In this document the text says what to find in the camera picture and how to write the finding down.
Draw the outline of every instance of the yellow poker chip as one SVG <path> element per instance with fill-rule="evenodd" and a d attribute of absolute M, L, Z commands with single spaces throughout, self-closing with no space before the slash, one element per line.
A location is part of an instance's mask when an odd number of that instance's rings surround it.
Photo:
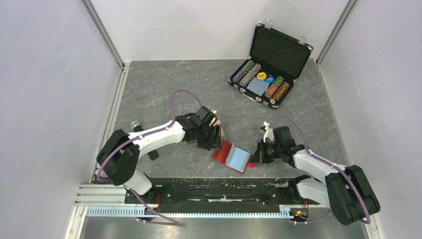
<path fill-rule="evenodd" d="M 265 80 L 267 78 L 267 74 L 265 74 L 264 72 L 260 72 L 258 73 L 258 75 L 256 75 L 256 78 L 260 80 Z"/>

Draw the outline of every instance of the wire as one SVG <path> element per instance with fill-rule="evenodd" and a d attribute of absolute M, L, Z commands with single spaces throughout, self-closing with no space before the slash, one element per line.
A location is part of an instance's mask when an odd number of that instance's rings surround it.
<path fill-rule="evenodd" d="M 201 107 L 202 106 L 204 106 L 203 104 L 202 104 L 202 102 L 201 102 L 201 100 L 194 94 L 194 93 L 192 93 L 192 92 L 190 92 L 190 91 L 188 91 L 188 90 L 176 90 L 173 94 L 172 94 L 172 96 L 171 96 L 171 105 L 172 105 L 172 111 L 173 111 L 173 118 L 172 118 L 172 121 L 168 124 L 168 125 L 166 125 L 166 126 L 164 126 L 164 127 L 162 127 L 162 128 L 159 128 L 159 129 L 156 129 L 156 130 L 153 130 L 153 131 L 150 131 L 150 132 L 146 132 L 146 133 L 144 133 L 144 134 L 141 134 L 141 135 L 139 135 L 139 136 L 136 136 L 136 137 L 134 137 L 134 138 L 132 138 L 132 139 L 129 139 L 128 141 L 126 141 L 126 142 L 124 142 L 124 143 L 122 143 L 121 145 L 119 145 L 105 160 L 104 160 L 104 162 L 101 164 L 101 166 L 100 166 L 100 168 L 98 169 L 98 173 L 97 173 L 97 180 L 98 181 L 100 181 L 100 182 L 104 182 L 104 181 L 109 181 L 109 179 L 106 179 L 106 178 L 102 178 L 100 175 L 101 175 L 101 173 L 103 172 L 103 170 L 104 170 L 104 167 L 107 165 L 107 163 L 110 161 L 110 159 L 111 158 L 113 158 L 113 156 L 117 153 L 117 152 L 119 152 L 122 148 L 124 148 L 126 145 L 128 145 L 128 144 L 130 144 L 130 143 L 132 143 L 132 142 L 134 142 L 134 141 L 136 141 L 136 140 L 138 140 L 138 139 L 140 139 L 141 137 L 145 137 L 145 136 L 148 136 L 148 135 L 152 135 L 152 134 L 154 134 L 154 133 L 158 133 L 158 132 L 161 132 L 161 131 L 164 131 L 164 130 L 166 130 L 167 128 L 170 128 L 171 126 L 173 126 L 174 125 L 174 123 L 176 122 L 176 107 L 175 107 L 175 105 L 174 105 L 174 96 L 175 96 L 175 94 L 177 93 L 177 92 L 186 92 L 186 93 L 188 93 L 188 94 L 190 94 L 190 95 L 192 95 L 197 101 L 198 101 L 198 103 L 201 105 Z M 177 224 L 179 224 L 179 222 L 178 221 L 176 221 L 176 220 L 174 220 L 174 219 L 171 219 L 171 218 L 168 218 L 168 217 L 166 217 L 166 216 L 164 216 L 164 215 L 162 215 L 162 214 L 160 214 L 160 213 L 158 213 L 158 212 L 156 212 L 156 211 L 154 211 L 153 209 L 151 209 L 143 200 L 142 200 L 142 198 L 139 196 L 139 194 L 135 191 L 135 190 L 133 190 L 133 189 L 130 189 L 131 190 L 131 192 L 135 195 L 135 197 L 138 199 L 138 201 L 142 204 L 142 205 L 144 205 L 148 210 L 150 210 L 153 214 L 155 214 L 155 215 L 157 215 L 157 216 L 159 216 L 159 217 L 161 217 L 161 218 L 163 218 L 163 219 L 166 219 L 166 220 L 168 220 L 168 221 L 171 221 L 171 223 L 165 223 L 165 222 L 148 222 L 148 221 L 144 221 L 144 223 L 148 223 L 148 224 L 160 224 L 160 225 L 170 225 L 170 226 L 176 226 Z"/>
<path fill-rule="evenodd" d="M 157 198 L 157 200 L 158 200 L 158 206 L 157 206 L 157 210 L 158 211 L 160 211 L 160 204 L 161 204 L 161 201 L 160 201 L 160 194 L 159 193 L 157 193 L 157 196 L 155 196 L 156 198 Z"/>
<path fill-rule="evenodd" d="M 326 159 L 324 159 L 324 158 L 322 158 L 322 157 L 320 157 L 320 156 L 318 156 L 318 155 L 316 155 L 314 153 L 311 153 L 309 151 L 309 149 L 308 149 L 308 141 L 306 139 L 305 133 L 303 132 L 302 128 L 296 122 L 294 122 L 290 117 L 284 116 L 284 115 L 275 115 L 275 116 L 271 117 L 267 122 L 270 122 L 271 120 L 273 120 L 275 118 L 279 118 L 279 117 L 282 117 L 282 118 L 285 118 L 285 119 L 290 120 L 290 122 L 292 122 L 296 126 L 296 128 L 299 130 L 299 132 L 301 133 L 302 137 L 304 138 L 305 151 L 306 151 L 306 153 L 309 154 L 310 157 L 315 158 L 316 160 L 318 160 L 318 161 L 320 161 L 320 162 L 322 162 L 322 163 L 324 163 L 324 164 L 326 164 L 326 165 L 334 168 L 335 170 L 337 170 L 346 179 L 347 183 L 352 188 L 353 192 L 356 194 L 357 200 L 359 201 L 360 205 L 362 206 L 363 212 L 365 213 L 366 221 L 365 220 L 360 220 L 360 221 L 363 222 L 363 223 L 365 223 L 365 224 L 370 224 L 371 223 L 371 218 L 369 216 L 368 209 L 366 208 L 366 205 L 363 202 L 362 196 L 360 196 L 359 192 L 357 191 L 356 186 L 353 184 L 352 180 L 350 180 L 350 178 L 347 176 L 347 174 L 345 172 L 343 172 L 343 170 L 341 170 L 335 164 L 327 161 Z M 330 214 L 330 212 L 327 213 L 322 218 L 328 217 L 329 214 Z M 308 223 L 318 222 L 318 221 L 319 221 L 318 219 L 315 219 L 315 220 L 309 221 Z"/>
<path fill-rule="evenodd" d="M 295 225 L 297 225 L 297 224 L 299 224 L 299 225 L 305 225 L 305 224 L 309 224 L 309 223 L 316 223 L 316 222 L 319 222 L 319 221 L 322 221 L 322 220 L 328 218 L 330 215 L 331 215 L 331 210 L 329 210 L 329 212 L 327 214 L 325 214 L 324 216 L 322 216 L 320 218 L 313 219 L 313 220 L 306 221 L 306 222 L 292 222 L 292 223 L 295 223 Z"/>
<path fill-rule="evenodd" d="M 311 215 L 311 211 L 310 211 L 310 209 L 308 209 L 308 217 L 307 217 L 307 218 L 305 218 L 305 217 L 301 216 L 300 214 L 298 214 L 298 217 L 300 217 L 300 218 L 302 218 L 302 219 L 304 219 L 304 220 L 308 220 L 310 215 Z"/>
<path fill-rule="evenodd" d="M 135 197 L 138 199 L 138 201 L 142 204 L 142 205 L 144 205 L 144 207 L 146 207 L 146 209 L 148 209 L 152 214 L 155 214 L 156 216 L 159 216 L 159 217 L 161 217 L 162 219 L 166 219 L 166 220 L 168 220 L 168 221 L 171 221 L 170 223 L 166 223 L 166 222 L 154 222 L 154 221 L 145 221 L 144 220 L 144 223 L 148 223 L 148 224 L 158 224 L 158 225 L 168 225 L 168 226 L 177 226 L 178 224 L 179 224 L 179 222 L 178 221 L 176 221 L 176 220 L 174 220 L 174 219 L 171 219 L 171 218 L 168 218 L 168 217 L 166 217 L 165 215 L 163 215 L 163 214 L 160 214 L 160 213 L 158 213 L 158 212 L 156 212 L 156 211 L 154 211 L 152 208 L 150 208 L 145 202 L 144 202 L 144 200 L 142 200 L 142 198 L 139 196 L 139 194 L 135 191 L 135 190 L 133 190 L 133 189 L 130 189 L 130 191 L 135 195 Z"/>
<path fill-rule="evenodd" d="M 274 141 L 271 141 L 270 138 L 268 138 L 268 137 L 265 138 L 265 142 L 266 143 L 274 143 Z"/>
<path fill-rule="evenodd" d="M 306 209 L 306 208 L 308 208 L 309 207 L 309 205 L 308 205 L 308 200 L 307 199 L 305 199 L 305 201 L 304 201 L 304 210 Z"/>

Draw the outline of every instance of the case latch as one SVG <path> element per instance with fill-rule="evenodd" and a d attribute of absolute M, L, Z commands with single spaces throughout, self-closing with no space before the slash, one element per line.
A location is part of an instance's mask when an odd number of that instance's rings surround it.
<path fill-rule="evenodd" d="M 307 38 L 306 37 L 302 37 L 301 40 L 299 40 L 299 44 L 304 45 L 306 43 Z"/>
<path fill-rule="evenodd" d="M 271 21 L 270 19 L 267 20 L 267 23 L 265 24 L 265 28 L 266 29 L 271 29 L 271 24 L 273 24 L 273 21 Z"/>

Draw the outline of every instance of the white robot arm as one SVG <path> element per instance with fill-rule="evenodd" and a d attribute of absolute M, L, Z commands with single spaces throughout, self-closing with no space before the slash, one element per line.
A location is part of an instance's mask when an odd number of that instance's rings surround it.
<path fill-rule="evenodd" d="M 378 199 L 360 167 L 335 164 L 320 156 L 326 163 L 317 160 L 311 156 L 314 154 L 312 150 L 306 150 L 301 144 L 296 145 L 287 126 L 271 129 L 269 123 L 264 122 L 261 130 L 264 138 L 258 141 L 250 163 L 271 163 L 275 158 L 281 158 L 283 162 L 313 176 L 303 175 L 289 181 L 291 196 L 297 201 L 310 199 L 331 208 L 335 217 L 344 225 L 365 218 L 356 194 L 339 173 L 341 170 L 356 186 L 369 214 L 380 211 Z"/>
<path fill-rule="evenodd" d="M 103 164 L 115 149 L 131 141 L 120 152 L 111 156 L 104 166 L 104 172 L 114 185 L 125 185 L 139 195 L 148 197 L 147 193 L 154 185 L 146 174 L 136 170 L 138 159 L 167 144 L 182 141 L 196 140 L 197 147 L 208 150 L 221 149 L 221 130 L 220 125 L 215 125 L 214 113 L 202 106 L 196 113 L 177 116 L 162 126 L 148 130 L 125 133 L 122 129 L 118 129 L 99 152 L 97 162 Z"/>

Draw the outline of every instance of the black case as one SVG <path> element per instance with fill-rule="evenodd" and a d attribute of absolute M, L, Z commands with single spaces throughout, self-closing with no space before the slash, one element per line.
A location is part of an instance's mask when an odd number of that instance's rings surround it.
<path fill-rule="evenodd" d="M 276 109 L 293 88 L 312 50 L 312 46 L 259 23 L 256 25 L 253 34 L 249 59 L 230 76 L 228 83 L 251 100 L 271 109 Z M 284 81 L 290 84 L 289 89 L 279 101 L 272 104 L 265 95 L 259 96 L 232 80 L 249 60 L 261 65 L 259 72 L 266 72 L 274 78 L 282 76 Z"/>

